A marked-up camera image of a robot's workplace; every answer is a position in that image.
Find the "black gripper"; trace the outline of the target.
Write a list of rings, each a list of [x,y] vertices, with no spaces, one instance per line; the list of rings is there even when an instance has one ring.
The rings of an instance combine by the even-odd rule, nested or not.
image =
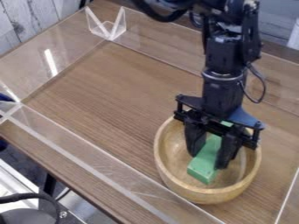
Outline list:
[[[206,133],[221,137],[214,167],[226,169],[241,146],[257,147],[264,124],[241,108],[245,93],[244,72],[218,74],[201,72],[201,96],[178,94],[173,118],[184,125],[186,151],[197,155],[205,144]]]

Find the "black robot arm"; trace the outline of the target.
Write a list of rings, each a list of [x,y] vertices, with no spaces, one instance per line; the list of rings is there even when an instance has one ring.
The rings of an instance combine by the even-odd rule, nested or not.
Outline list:
[[[202,150],[206,135],[220,137],[213,167],[224,169],[245,146],[257,147],[264,124],[241,107],[249,97],[248,74],[256,74],[252,62],[260,59],[257,0],[157,0],[172,13],[162,15],[145,0],[132,0],[134,7],[153,20],[170,23],[184,14],[201,28],[205,65],[201,95],[177,95],[173,118],[182,122],[186,151]]]

